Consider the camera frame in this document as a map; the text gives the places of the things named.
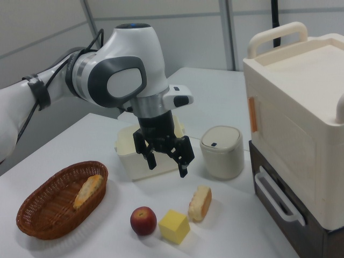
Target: white table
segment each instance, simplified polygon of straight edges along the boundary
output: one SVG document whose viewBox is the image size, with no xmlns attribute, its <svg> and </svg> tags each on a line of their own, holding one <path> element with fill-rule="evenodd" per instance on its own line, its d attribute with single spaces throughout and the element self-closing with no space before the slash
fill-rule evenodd
<svg viewBox="0 0 344 258">
<path fill-rule="evenodd" d="M 191 105 L 172 111 L 184 124 L 186 135 L 200 139 L 216 125 L 233 126 L 241 131 L 244 149 L 249 150 L 251 132 L 242 72 L 181 68 L 168 81 L 170 84 L 186 85 L 194 97 Z M 118 120 L 137 123 L 137 117 L 126 112 Z"/>
<path fill-rule="evenodd" d="M 298 257 L 254 194 L 249 153 L 245 168 L 230 181 L 206 172 L 199 141 L 191 139 L 195 159 L 189 174 L 177 171 L 131 182 L 114 151 L 117 132 L 130 124 L 89 114 L 0 176 L 0 257 Z M 66 236 L 43 241 L 22 233 L 16 215 L 23 201 L 60 169 L 97 160 L 109 170 L 106 195 L 97 209 Z M 211 187 L 213 201 L 203 222 L 178 246 L 163 240 L 157 228 L 139 238 L 130 215 L 149 206 L 160 220 L 169 209 L 187 213 L 200 184 Z"/>
</svg>

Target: gray wall stripe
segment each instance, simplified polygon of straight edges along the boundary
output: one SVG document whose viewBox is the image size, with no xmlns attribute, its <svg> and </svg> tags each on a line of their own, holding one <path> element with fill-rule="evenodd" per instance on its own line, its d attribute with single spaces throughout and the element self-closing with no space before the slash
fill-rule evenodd
<svg viewBox="0 0 344 258">
<path fill-rule="evenodd" d="M 231 33 L 231 21 L 228 15 L 227 0 L 219 0 L 219 6 L 221 12 L 222 32 L 225 43 L 227 70 L 231 69 L 235 71 L 233 37 Z"/>
<path fill-rule="evenodd" d="M 86 23 L 87 23 L 87 21 L 83 21 L 82 23 L 76 24 L 76 25 L 74 25 L 72 27 L 69 27 L 69 28 L 66 28 L 66 29 L 64 29 L 62 31 L 58 31 L 58 32 L 56 32 L 54 34 L 51 34 L 49 36 L 46 36 L 46 37 L 41 38 L 39 40 L 36 40 L 36 41 L 34 41 L 34 42 L 30 43 L 30 44 L 27 44 L 27 45 L 25 45 L 23 47 L 19 47 L 19 48 L 15 49 L 15 50 L 9 51 L 6 54 L 0 55 L 0 59 L 5 58 L 5 57 L 7 57 L 9 55 L 13 55 L 13 54 L 15 54 L 15 53 L 17 53 L 19 51 L 22 51 L 22 50 L 28 48 L 28 47 L 32 47 L 32 46 L 34 46 L 34 45 L 36 45 L 38 43 L 41 43 L 41 42 L 43 42 L 43 41 L 45 41 L 47 39 L 51 39 L 51 38 L 53 38 L 53 37 L 55 37 L 57 35 L 63 34 L 63 33 L 67 32 L 67 31 L 70 31 L 70 30 L 72 30 L 74 28 L 80 27 L 80 26 L 82 26 L 82 25 L 84 25 Z"/>
<path fill-rule="evenodd" d="M 282 9 L 278 13 L 317 13 L 317 12 L 344 12 L 344 7 L 338 8 L 301 8 L 301 9 Z M 271 15 L 271 10 L 239 11 L 233 12 L 235 16 L 243 15 Z"/>
<path fill-rule="evenodd" d="M 80 0 L 80 3 L 81 3 L 83 11 L 85 13 L 86 20 L 87 20 L 88 26 L 90 27 L 90 31 L 92 33 L 92 36 L 93 36 L 93 38 L 95 38 L 98 34 L 98 30 L 97 30 L 97 27 L 95 24 L 95 20 L 93 19 L 92 12 L 91 12 L 90 6 L 88 4 L 88 1 L 87 0 Z M 101 40 L 100 39 L 98 39 L 96 41 L 96 46 L 98 49 L 100 49 L 100 47 L 101 47 Z"/>
<path fill-rule="evenodd" d="M 151 15 L 151 16 L 127 16 L 127 17 L 104 17 L 94 18 L 95 21 L 99 20 L 143 20 L 143 19 L 174 19 L 174 18 L 187 18 L 187 17 L 205 17 L 205 16 L 220 16 L 220 12 L 203 12 L 203 13 L 187 13 L 184 15 Z"/>
</svg>

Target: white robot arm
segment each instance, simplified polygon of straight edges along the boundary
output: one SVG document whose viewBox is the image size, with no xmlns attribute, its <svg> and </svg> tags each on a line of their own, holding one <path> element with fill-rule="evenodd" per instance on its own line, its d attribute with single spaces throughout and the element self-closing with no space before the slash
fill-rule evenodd
<svg viewBox="0 0 344 258">
<path fill-rule="evenodd" d="M 14 150 L 35 103 L 42 109 L 74 95 L 106 108 L 129 101 L 140 124 L 133 135 L 137 153 L 143 154 L 150 169 L 156 166 L 153 151 L 166 153 L 184 177 L 194 153 L 187 136 L 174 135 L 171 110 L 191 104 L 193 97 L 187 87 L 168 84 L 154 29 L 147 24 L 122 24 L 100 50 L 90 51 L 91 45 L 0 90 L 0 161 Z"/>
</svg>

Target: dark drawer unit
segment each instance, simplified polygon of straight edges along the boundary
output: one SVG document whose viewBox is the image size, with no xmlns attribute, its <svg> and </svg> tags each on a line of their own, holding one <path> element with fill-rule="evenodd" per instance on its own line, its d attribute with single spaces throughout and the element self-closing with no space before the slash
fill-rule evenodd
<svg viewBox="0 0 344 258">
<path fill-rule="evenodd" d="M 251 141 L 249 149 L 255 193 L 298 255 L 343 258 L 344 227 L 322 228 Z"/>
</svg>

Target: red apple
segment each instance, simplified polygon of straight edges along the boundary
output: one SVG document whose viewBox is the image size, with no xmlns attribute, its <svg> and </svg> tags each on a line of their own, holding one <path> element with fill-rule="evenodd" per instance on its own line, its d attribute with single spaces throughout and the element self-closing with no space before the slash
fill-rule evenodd
<svg viewBox="0 0 344 258">
<path fill-rule="evenodd" d="M 156 215 L 149 207 L 139 207 L 131 214 L 130 224 L 137 235 L 152 234 L 156 228 Z"/>
</svg>

